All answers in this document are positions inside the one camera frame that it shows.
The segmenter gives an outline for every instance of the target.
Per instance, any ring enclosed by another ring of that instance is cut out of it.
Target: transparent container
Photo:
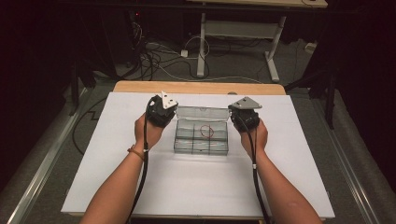
[[[175,153],[228,154],[228,108],[179,106]]]

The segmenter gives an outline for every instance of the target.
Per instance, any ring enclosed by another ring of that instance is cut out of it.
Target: forearm
[[[258,149],[257,166],[277,224],[321,223],[315,209],[300,191],[279,172],[263,149]]]
[[[143,146],[134,150],[143,152]],[[125,223],[134,202],[142,160],[129,153],[93,196],[80,223]]]

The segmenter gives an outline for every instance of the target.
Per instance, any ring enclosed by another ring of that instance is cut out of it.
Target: person
[[[134,202],[137,182],[142,169],[144,148],[143,114],[134,123],[135,144],[116,170],[93,196],[80,223],[125,223]],[[163,128],[147,124],[148,149],[160,140]],[[283,176],[265,153],[268,131],[260,119],[259,126],[250,131],[256,143],[258,174],[265,189],[276,224],[321,223],[318,214],[306,198]],[[242,147],[251,157],[248,133],[240,133]]]

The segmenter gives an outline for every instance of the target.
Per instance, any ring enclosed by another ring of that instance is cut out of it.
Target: hand
[[[241,134],[241,143],[245,151],[251,158],[251,145],[248,139],[248,133]],[[251,139],[253,140],[253,146],[256,147],[256,153],[264,152],[265,145],[267,145],[268,131],[260,119],[259,126],[256,129],[250,131]]]
[[[134,137],[136,138],[136,145],[144,145],[144,126],[145,126],[145,114],[140,116],[134,122]],[[148,149],[151,149],[155,144],[160,141],[161,135],[163,134],[163,128],[154,126],[149,120],[147,122],[147,141]]]

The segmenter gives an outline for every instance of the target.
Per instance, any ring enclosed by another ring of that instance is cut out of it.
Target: handheld controller
[[[248,130],[255,129],[259,126],[259,114],[255,112],[254,109],[262,108],[262,106],[249,97],[244,97],[229,105],[228,108],[231,110],[231,121],[233,122],[233,126],[238,132],[244,133],[247,131],[244,123]]]
[[[166,92],[162,96],[155,95],[151,98],[153,105],[148,106],[148,120],[157,127],[166,127],[175,116],[178,102],[171,99]]]

